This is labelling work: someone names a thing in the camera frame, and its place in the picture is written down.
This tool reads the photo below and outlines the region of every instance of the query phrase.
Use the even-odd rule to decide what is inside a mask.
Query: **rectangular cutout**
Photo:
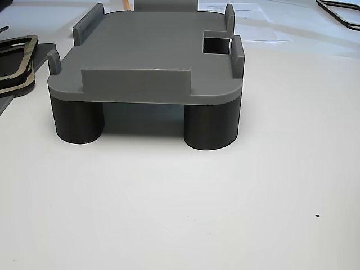
[[[229,38],[204,38],[203,53],[228,55],[229,51]]]

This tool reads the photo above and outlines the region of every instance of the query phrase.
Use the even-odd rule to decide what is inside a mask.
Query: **3d printed part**
[[[73,28],[74,47],[48,55],[57,134],[88,143],[104,127],[103,102],[184,104],[188,145],[218,149],[237,137],[244,51],[235,13],[198,12],[197,0],[97,4]]]

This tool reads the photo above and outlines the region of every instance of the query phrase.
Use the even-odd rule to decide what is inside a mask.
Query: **black cylindrical leg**
[[[70,143],[89,143],[104,128],[102,102],[63,101],[50,95],[57,135]]]
[[[239,129],[240,105],[241,96],[220,105],[185,105],[185,142],[199,150],[232,143]]]

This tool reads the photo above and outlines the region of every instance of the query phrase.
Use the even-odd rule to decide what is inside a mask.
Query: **white background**
[[[95,2],[15,0],[0,38],[64,57]],[[37,71],[0,116],[0,269],[360,269],[360,32],[314,1],[257,2],[292,42],[244,42],[239,135],[220,150],[188,147],[169,105],[107,105],[98,140],[66,143]]]

